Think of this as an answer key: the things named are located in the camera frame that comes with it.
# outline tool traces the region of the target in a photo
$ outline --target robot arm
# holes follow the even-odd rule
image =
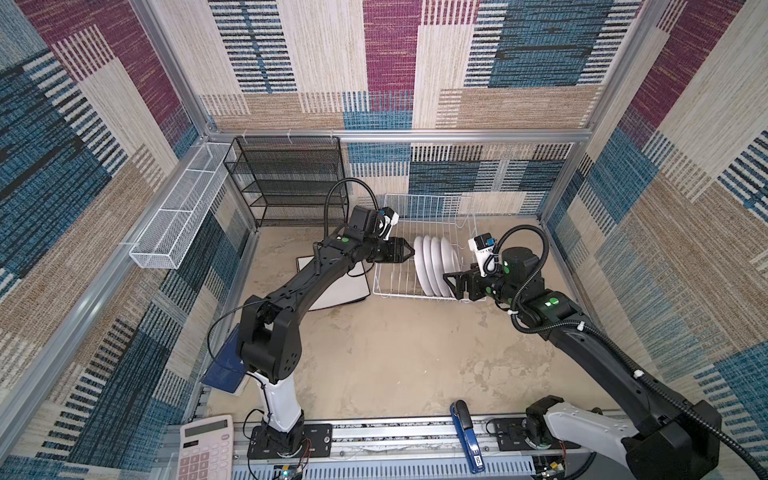
[[[303,414],[292,377],[301,357],[301,319],[323,291],[357,262],[401,263],[413,256],[404,239],[389,239],[389,228],[396,221],[391,209],[355,207],[343,234],[335,232],[315,244],[310,264],[266,298],[250,297],[243,308],[237,352],[262,383],[270,412],[267,436],[282,452],[295,452],[302,441]],[[538,231],[547,245],[537,227],[519,228]],[[462,299],[466,294],[474,301],[490,296],[499,308],[508,304],[510,308],[502,310],[508,311],[518,330],[538,333],[568,354],[631,421],[631,425],[615,422],[549,396],[526,410],[525,428],[532,444],[550,445],[555,439],[576,442],[627,466],[641,480],[699,479],[717,467],[719,441],[748,463],[750,458],[756,472],[762,468],[746,452],[739,453],[738,444],[719,430],[721,418],[715,408],[705,401],[691,405],[658,382],[600,332],[579,305],[561,292],[546,289],[540,273],[543,262],[529,249],[508,248],[499,259],[498,249],[513,230],[500,243],[489,233],[470,240],[478,263],[465,272],[445,274],[455,297]],[[513,304],[519,311],[512,310]]]
[[[243,306],[237,355],[261,384],[268,412],[263,428],[281,454],[290,456],[303,440],[304,415],[293,384],[293,370],[301,359],[301,320],[358,262],[402,263],[413,256],[405,239],[389,237],[397,220],[390,208],[355,207],[343,233],[337,229],[315,243],[314,258],[288,283],[265,298],[252,295]]]
[[[272,384],[288,378],[301,358],[301,319],[333,282],[363,260],[402,263],[413,256],[405,239],[389,238],[396,222],[392,209],[355,207],[344,232],[315,243],[314,258],[294,278],[263,299],[249,297],[237,342],[246,368]]]
[[[499,260],[501,244],[521,229],[539,234],[545,246],[542,259],[527,248],[512,247]],[[609,420],[548,396],[526,409],[525,429],[532,445],[568,440],[612,458],[641,480],[697,480],[717,467],[723,442],[759,478],[768,478],[754,457],[720,431],[721,417],[714,407],[705,401],[692,405],[658,382],[595,327],[579,305],[545,288],[541,267],[548,241],[541,229],[519,226],[498,243],[488,233],[471,239],[471,247],[473,242],[478,263],[468,271],[445,275],[456,298],[465,293],[470,300],[490,296],[518,331],[538,334],[575,360],[631,421]]]

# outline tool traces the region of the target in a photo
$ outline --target patterned wall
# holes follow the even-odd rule
[[[197,132],[127,0],[0,0],[0,91],[2,401]],[[246,228],[222,190],[179,270],[130,272],[0,478],[150,468]]]
[[[211,120],[244,130],[582,127],[641,0],[153,3]]]
[[[0,0],[0,401],[197,137],[127,0]]]
[[[560,173],[571,144],[342,145],[347,175],[384,194],[462,195],[460,208],[479,214],[536,214]],[[357,184],[353,203],[367,204]]]
[[[768,2],[673,0],[548,222],[611,337],[764,465],[766,71]]]
[[[248,238],[222,187],[178,270],[131,268],[0,478],[147,478],[182,423]]]

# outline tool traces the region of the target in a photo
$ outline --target white board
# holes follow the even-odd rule
[[[304,268],[314,257],[299,257],[296,259],[296,269],[301,270]],[[323,292],[323,295],[315,300],[315,303],[310,307],[310,312],[313,310],[320,310],[323,308],[329,308],[331,306],[344,305],[346,303],[354,303],[362,300],[371,294],[371,289],[368,286],[368,278],[362,275],[365,270],[362,268],[362,262],[358,262],[355,265],[349,275],[344,275],[337,281],[333,282],[328,289]]]

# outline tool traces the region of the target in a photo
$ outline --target concrete floor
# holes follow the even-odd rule
[[[519,223],[538,224],[533,218],[477,219],[478,232],[496,238]],[[283,285],[296,273],[296,258],[311,255],[322,235],[318,227],[262,229],[242,300]],[[512,246],[541,252],[530,231],[512,235],[505,247]],[[572,294],[553,258],[543,275],[547,288]],[[539,336],[517,332],[491,301],[371,295],[307,313],[301,336],[296,396],[308,419],[445,415],[456,399],[477,414],[523,412],[550,394],[586,409],[617,408],[576,362]],[[258,384],[251,380],[240,397],[214,390],[207,413],[242,421],[258,406]]]

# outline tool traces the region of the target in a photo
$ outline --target pink calculator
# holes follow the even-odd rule
[[[182,425],[178,480],[231,480],[234,430],[231,415]]]

